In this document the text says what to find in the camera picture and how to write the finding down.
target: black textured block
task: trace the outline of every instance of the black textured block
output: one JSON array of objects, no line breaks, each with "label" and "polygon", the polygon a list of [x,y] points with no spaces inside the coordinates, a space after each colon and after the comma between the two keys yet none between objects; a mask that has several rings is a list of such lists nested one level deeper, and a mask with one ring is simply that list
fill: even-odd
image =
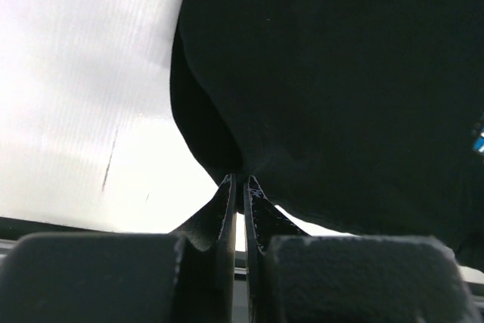
[{"label": "black textured block", "polygon": [[5,258],[0,321],[169,321],[181,235],[34,234]]},{"label": "black textured block", "polygon": [[273,322],[480,321],[452,254],[429,238],[273,238]]}]

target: black foam block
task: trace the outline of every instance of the black foam block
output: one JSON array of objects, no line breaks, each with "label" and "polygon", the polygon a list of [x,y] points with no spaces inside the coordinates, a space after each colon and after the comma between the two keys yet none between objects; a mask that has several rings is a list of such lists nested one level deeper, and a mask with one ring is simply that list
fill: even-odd
[{"label": "black foam block", "polygon": [[452,252],[430,238],[276,237],[272,321],[480,321]]}]

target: blue object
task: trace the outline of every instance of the blue object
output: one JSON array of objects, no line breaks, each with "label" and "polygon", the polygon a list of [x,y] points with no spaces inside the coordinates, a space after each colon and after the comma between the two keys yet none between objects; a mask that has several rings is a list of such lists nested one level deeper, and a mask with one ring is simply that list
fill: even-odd
[{"label": "blue object", "polygon": [[473,149],[476,153],[484,156],[484,128],[481,130],[481,133],[480,133],[478,139],[474,143]]}]

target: scratch mark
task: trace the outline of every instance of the scratch mark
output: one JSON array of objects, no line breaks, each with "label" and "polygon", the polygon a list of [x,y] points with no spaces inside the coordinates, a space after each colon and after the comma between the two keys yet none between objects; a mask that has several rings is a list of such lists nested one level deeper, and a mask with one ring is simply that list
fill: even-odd
[{"label": "scratch mark", "polygon": [[109,174],[109,168],[111,167],[111,161],[113,160],[114,148],[116,147],[116,140],[118,139],[118,131],[119,131],[119,128],[116,129],[116,134],[114,135],[113,146],[111,147],[111,154],[110,154],[109,160],[107,162],[106,171],[104,172],[103,186],[101,188],[102,192],[104,192],[104,189],[106,188],[107,175]]}]

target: black fabric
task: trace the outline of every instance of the black fabric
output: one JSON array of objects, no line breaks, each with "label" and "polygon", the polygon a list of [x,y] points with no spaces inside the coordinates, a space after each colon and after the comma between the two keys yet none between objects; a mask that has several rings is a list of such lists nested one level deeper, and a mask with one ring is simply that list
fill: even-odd
[{"label": "black fabric", "polygon": [[217,182],[484,269],[483,45],[484,0],[183,0],[173,113]]}]

